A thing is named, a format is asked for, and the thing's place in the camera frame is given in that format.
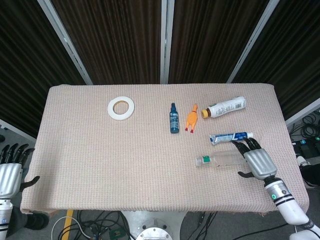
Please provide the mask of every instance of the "bottle label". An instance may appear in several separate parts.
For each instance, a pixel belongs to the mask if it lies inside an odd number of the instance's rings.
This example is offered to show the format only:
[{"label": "bottle label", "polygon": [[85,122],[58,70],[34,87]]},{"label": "bottle label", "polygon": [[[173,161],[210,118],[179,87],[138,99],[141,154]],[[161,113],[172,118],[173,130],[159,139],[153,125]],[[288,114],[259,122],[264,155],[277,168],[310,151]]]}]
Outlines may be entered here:
[{"label": "bottle label", "polygon": [[215,103],[210,105],[211,117],[219,117],[223,114],[244,109],[247,106],[246,100],[243,97],[236,97],[229,101]]},{"label": "bottle label", "polygon": [[237,132],[234,134],[234,140],[242,140],[244,138],[247,138],[247,133],[246,132]]},{"label": "bottle label", "polygon": [[177,113],[170,113],[170,128],[179,129],[179,117]]},{"label": "bottle label", "polygon": [[208,164],[211,162],[211,158],[209,156],[203,156],[202,161],[204,164]]}]

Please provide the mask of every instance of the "dark curtain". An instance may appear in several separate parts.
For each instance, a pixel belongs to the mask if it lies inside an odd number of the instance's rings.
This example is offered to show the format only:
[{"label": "dark curtain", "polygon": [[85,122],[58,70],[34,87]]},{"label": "dark curtain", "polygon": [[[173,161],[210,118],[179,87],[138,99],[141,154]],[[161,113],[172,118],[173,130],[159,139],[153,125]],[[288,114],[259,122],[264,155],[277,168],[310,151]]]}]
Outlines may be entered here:
[{"label": "dark curtain", "polygon": [[268,0],[176,0],[169,83],[225,83]]},{"label": "dark curtain", "polygon": [[52,0],[94,84],[160,83],[161,0]]},{"label": "dark curtain", "polygon": [[233,82],[274,85],[285,119],[320,98],[320,1],[280,1]]},{"label": "dark curtain", "polygon": [[0,6],[0,119],[36,137],[49,88],[84,81],[37,1]]}]

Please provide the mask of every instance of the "robotic hand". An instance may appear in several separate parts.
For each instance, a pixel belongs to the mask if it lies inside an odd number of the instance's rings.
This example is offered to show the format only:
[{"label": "robotic hand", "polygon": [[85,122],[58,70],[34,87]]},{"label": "robotic hand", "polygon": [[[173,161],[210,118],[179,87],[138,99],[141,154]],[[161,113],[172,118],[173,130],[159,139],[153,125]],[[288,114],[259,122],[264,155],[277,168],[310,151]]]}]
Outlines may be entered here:
[{"label": "robotic hand", "polygon": [[38,180],[36,176],[29,182],[21,183],[23,167],[30,153],[35,149],[24,144],[15,152],[18,144],[6,145],[0,153],[0,240],[6,239],[13,205],[10,200],[25,188],[31,187]]},{"label": "robotic hand", "polygon": [[241,142],[232,141],[232,143],[248,163],[251,172],[240,171],[238,174],[243,178],[256,178],[264,181],[264,188],[284,220],[288,224],[304,229],[292,234],[290,240],[320,240],[320,228],[299,207],[284,181],[276,177],[277,167],[266,150],[261,148],[254,138],[244,138],[244,141],[249,148]]}]

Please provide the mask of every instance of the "roll of tape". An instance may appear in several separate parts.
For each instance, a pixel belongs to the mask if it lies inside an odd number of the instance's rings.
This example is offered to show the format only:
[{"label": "roll of tape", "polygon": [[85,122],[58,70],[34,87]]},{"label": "roll of tape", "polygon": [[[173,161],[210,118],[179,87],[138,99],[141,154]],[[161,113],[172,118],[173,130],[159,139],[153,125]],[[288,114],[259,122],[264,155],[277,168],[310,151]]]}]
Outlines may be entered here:
[{"label": "roll of tape", "polygon": [[[118,102],[126,102],[128,104],[129,107],[125,113],[123,114],[115,113],[114,106]],[[132,99],[127,96],[118,96],[109,102],[107,110],[111,118],[113,118],[114,120],[121,121],[121,120],[128,119],[134,113],[135,104],[134,104],[134,101],[132,101]]]}]

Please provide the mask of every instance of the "rubber chicken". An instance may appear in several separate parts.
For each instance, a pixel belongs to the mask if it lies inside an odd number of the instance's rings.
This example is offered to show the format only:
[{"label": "rubber chicken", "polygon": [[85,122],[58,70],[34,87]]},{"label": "rubber chicken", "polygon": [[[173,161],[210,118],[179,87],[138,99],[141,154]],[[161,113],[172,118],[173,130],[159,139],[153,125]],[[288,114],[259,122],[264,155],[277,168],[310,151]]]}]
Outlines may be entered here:
[{"label": "rubber chicken", "polygon": [[193,106],[192,111],[188,114],[188,117],[186,118],[186,124],[185,124],[185,130],[188,131],[189,125],[191,125],[191,133],[194,133],[194,128],[198,120],[198,115],[197,115],[197,109],[198,105],[195,104]]}]

